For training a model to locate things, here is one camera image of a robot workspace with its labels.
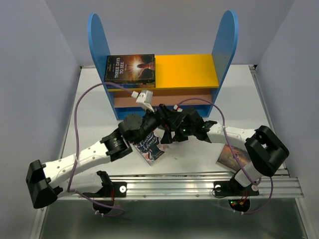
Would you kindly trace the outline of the Tale of Two Cities book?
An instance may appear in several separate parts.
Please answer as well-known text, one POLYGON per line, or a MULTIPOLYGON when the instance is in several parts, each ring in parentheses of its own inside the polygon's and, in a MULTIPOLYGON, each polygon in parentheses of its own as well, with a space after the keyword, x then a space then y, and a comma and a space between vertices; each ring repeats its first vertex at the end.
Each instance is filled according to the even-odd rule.
MULTIPOLYGON (((243 167, 251 162, 246 151, 237 147, 233 147, 233 150, 243 167)), ((233 173, 236 173, 239 169, 241 169, 228 145, 224 145, 216 164, 233 173)))

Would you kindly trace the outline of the Animal Farm book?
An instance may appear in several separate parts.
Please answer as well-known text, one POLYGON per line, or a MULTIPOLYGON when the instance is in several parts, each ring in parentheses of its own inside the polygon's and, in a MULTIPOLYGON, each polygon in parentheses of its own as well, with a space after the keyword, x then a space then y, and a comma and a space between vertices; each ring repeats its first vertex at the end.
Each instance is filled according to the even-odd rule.
MULTIPOLYGON (((108 89, 119 89, 119 87, 114 86, 114 85, 106 85, 108 89)), ((139 89, 139 88, 154 88, 155 85, 120 85, 123 88, 127 89, 139 89)))

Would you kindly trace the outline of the brown Edward Tulane book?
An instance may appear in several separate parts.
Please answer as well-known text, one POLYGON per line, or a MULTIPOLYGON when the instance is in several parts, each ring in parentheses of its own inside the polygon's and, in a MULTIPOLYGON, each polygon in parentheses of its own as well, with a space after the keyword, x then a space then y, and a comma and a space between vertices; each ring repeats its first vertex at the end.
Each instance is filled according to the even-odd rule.
POLYGON ((105 84, 106 85, 114 85, 117 87, 119 87, 120 85, 155 85, 153 83, 113 83, 113 82, 106 82, 105 84))

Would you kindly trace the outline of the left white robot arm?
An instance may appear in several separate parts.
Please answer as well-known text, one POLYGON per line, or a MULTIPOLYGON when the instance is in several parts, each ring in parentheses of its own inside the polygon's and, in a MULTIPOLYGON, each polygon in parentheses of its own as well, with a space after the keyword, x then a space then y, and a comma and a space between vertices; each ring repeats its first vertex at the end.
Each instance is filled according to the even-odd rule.
POLYGON ((41 209, 53 204, 64 194, 73 194, 74 176, 101 164, 114 162, 132 153, 132 144, 144 141, 158 127, 165 129, 163 142, 168 143, 169 132, 179 130, 186 111, 174 106, 169 109, 160 104, 153 111, 147 110, 144 116, 130 114, 118 127, 93 145, 67 157, 42 163, 35 160, 30 163, 25 182, 32 205, 41 209))

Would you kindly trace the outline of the Three Days to See book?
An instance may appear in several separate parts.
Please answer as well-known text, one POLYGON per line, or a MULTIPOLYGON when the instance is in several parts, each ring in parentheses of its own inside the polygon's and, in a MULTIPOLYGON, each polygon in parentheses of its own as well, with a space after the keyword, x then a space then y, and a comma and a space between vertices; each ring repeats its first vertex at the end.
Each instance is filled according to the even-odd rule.
POLYGON ((117 84, 154 84, 156 81, 155 55, 107 56, 104 81, 117 84))

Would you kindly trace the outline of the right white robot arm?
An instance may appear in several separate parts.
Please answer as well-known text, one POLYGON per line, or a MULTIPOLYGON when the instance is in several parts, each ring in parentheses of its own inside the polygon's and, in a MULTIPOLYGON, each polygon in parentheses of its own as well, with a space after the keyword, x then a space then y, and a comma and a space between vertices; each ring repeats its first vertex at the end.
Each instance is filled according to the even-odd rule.
POLYGON ((248 153, 250 162, 241 166, 228 181, 217 182, 216 196, 239 196, 250 189, 261 177, 272 177, 290 152, 267 126, 240 129, 225 123, 204 121, 195 108, 177 111, 164 104, 159 106, 165 129, 162 142, 169 144, 188 140, 190 136, 208 143, 222 143, 248 153))

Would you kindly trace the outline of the Little Women book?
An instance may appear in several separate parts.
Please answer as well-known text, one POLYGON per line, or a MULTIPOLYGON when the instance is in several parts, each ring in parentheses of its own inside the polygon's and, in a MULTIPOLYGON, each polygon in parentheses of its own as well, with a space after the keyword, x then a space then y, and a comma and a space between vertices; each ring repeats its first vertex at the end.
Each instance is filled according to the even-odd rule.
POLYGON ((138 152, 149 166, 161 161, 171 151, 171 147, 168 144, 161 143, 163 133, 163 129, 157 128, 143 141, 137 144, 131 143, 133 149, 138 152))

